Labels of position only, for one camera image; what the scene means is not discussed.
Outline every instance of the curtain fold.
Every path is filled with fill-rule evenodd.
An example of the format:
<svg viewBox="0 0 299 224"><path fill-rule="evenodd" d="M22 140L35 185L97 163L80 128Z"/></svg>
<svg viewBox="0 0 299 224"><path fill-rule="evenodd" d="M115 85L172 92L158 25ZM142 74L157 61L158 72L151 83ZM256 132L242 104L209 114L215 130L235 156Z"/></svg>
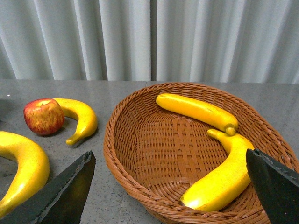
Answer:
<svg viewBox="0 0 299 224"><path fill-rule="evenodd" d="M2 0L0 78L299 83L297 0Z"/></svg>

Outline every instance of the gray countertop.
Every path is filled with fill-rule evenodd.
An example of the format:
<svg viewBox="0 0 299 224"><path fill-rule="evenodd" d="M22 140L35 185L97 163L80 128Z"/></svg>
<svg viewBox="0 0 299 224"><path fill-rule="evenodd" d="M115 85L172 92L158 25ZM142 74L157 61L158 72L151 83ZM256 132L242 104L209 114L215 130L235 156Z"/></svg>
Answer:
<svg viewBox="0 0 299 224"><path fill-rule="evenodd" d="M21 134L40 144L50 159L50 178L58 175L86 151L93 151L97 160L95 175L81 224L159 224L115 180L103 156L105 125L114 107L132 92L156 83L0 80L0 130ZM222 89L248 102L280 132L299 157L299 84L203 84ZM76 128L77 122L72 119L66 118L65 128L51 137L32 133L23 118L24 105L34 99L55 97L73 98L89 104L98 116L98 132L75 148L65 144ZM16 163L0 157L0 198L7 191L16 170Z"/></svg>

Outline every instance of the banana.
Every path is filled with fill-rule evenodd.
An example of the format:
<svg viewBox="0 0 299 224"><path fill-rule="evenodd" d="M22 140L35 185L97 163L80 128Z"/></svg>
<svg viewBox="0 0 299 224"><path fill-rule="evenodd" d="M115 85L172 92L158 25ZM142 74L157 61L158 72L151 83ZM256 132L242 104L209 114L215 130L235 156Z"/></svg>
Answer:
<svg viewBox="0 0 299 224"><path fill-rule="evenodd" d="M254 149L240 134L229 136L216 129L207 134L219 140L228 153L226 160L195 182L180 198L179 204L202 211L219 211L237 198L249 185L246 151Z"/></svg>
<svg viewBox="0 0 299 224"><path fill-rule="evenodd" d="M166 110L201 120L229 135L234 135L238 128L238 121L234 115L204 101L162 93L156 97L156 103Z"/></svg>
<svg viewBox="0 0 299 224"><path fill-rule="evenodd" d="M44 150L32 140L0 131L0 156L16 161L17 173L0 201L0 218L38 192L47 182L50 164Z"/></svg>
<svg viewBox="0 0 299 224"><path fill-rule="evenodd" d="M60 104L66 117L78 121L75 133L65 141L67 145L73 145L97 130L97 115L89 105L74 99L54 98L54 100Z"/></svg>

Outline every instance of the apple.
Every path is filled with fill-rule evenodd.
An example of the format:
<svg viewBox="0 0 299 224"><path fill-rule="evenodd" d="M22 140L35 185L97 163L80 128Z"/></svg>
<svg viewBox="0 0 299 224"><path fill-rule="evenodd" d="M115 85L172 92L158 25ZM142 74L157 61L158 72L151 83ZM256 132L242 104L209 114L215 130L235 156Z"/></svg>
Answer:
<svg viewBox="0 0 299 224"><path fill-rule="evenodd" d="M25 105L23 113L29 129L38 135L53 134L64 124L64 112L54 99L31 101Z"/></svg>

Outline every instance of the brown wicker basket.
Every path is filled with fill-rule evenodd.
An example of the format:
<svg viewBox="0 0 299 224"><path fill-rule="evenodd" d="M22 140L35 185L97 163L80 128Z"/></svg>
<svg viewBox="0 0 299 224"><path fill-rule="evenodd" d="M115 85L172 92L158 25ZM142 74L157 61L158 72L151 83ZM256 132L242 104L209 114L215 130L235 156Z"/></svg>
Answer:
<svg viewBox="0 0 299 224"><path fill-rule="evenodd" d="M238 133L255 148L299 172L290 146L243 100L203 84L164 83L127 96L107 123L104 156L117 181L164 223L270 223L252 184L221 211L202 212L178 205L186 189L227 155L217 140L207 136L211 126L160 108L155 97L163 92L203 100L231 112L239 121Z"/></svg>

